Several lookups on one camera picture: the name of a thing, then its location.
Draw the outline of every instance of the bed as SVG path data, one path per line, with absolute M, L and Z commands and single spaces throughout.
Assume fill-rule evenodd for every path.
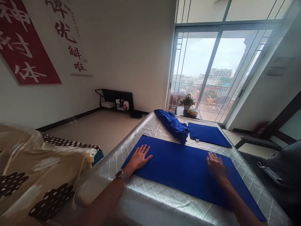
M 217 123 L 181 116 L 177 118 L 180 122 L 216 126 L 221 130 Z M 154 112 L 151 112 L 118 146 L 82 175 L 75 185 L 76 189 L 79 189 L 74 198 L 77 208 L 66 207 L 65 212 L 62 212 L 64 217 L 67 212 L 70 216 L 78 216 L 82 208 L 92 202 L 115 178 L 115 174 L 143 134 L 178 143 Z M 269 225 L 292 225 L 286 213 L 268 193 L 232 143 L 232 147 L 227 148 L 205 142 L 197 143 L 188 137 L 186 145 L 231 158 Z M 238 225 L 234 214 L 222 207 L 135 175 L 128 182 L 117 208 L 114 216 L 121 219 L 125 225 Z
M 0 124 L 0 225 L 44 224 L 101 156 L 96 145 Z

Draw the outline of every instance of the black bag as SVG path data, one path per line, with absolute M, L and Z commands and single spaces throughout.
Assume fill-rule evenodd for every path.
M 142 118 L 142 113 L 140 113 L 137 110 L 133 110 L 130 115 L 131 115 L 132 118 L 137 118 L 137 119 Z

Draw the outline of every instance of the wristwatch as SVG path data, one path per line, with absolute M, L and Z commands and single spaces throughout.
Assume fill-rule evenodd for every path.
M 129 181 L 129 176 L 127 176 L 122 170 L 116 173 L 115 177 L 120 177 L 123 179 L 126 183 Z

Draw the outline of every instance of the sliding glass door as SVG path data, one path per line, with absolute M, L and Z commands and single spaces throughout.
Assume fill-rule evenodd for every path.
M 172 56 L 167 110 L 186 94 L 203 120 L 225 124 L 242 94 L 275 23 L 178 27 Z

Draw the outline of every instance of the tree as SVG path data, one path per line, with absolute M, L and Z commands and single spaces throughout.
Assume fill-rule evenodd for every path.
M 232 81 L 232 78 L 221 78 L 221 82 L 223 83 L 223 84 L 227 84 L 227 83 L 231 83 L 231 81 Z

